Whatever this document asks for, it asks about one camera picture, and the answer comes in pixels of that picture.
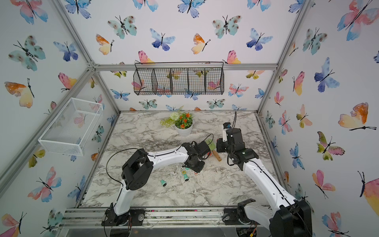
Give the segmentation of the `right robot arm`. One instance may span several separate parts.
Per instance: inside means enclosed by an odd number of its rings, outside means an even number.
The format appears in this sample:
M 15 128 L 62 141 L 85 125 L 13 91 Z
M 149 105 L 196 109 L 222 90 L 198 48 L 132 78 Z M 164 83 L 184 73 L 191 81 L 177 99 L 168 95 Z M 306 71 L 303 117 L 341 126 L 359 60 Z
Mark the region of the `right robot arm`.
M 217 152 L 238 166 L 259 188 L 270 208 L 245 201 L 239 204 L 243 220 L 251 220 L 268 229 L 273 237 L 311 237 L 311 207 L 298 201 L 267 171 L 257 153 L 246 148 L 241 129 L 223 125 L 223 137 L 217 140 Z

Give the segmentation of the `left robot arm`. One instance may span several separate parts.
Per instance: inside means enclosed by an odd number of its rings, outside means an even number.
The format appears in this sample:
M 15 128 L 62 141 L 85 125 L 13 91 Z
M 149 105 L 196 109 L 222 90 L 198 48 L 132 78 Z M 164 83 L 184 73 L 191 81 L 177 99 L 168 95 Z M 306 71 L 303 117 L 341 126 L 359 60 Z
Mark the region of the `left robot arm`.
M 105 211 L 101 225 L 103 227 L 133 225 L 132 222 L 138 219 L 134 219 L 130 213 L 131 202 L 136 191 L 146 185 L 153 171 L 173 164 L 182 164 L 184 168 L 199 173 L 205 165 L 204 159 L 209 152 L 210 148 L 206 141 L 183 143 L 179 147 L 159 152 L 136 149 L 121 168 L 119 195 Z

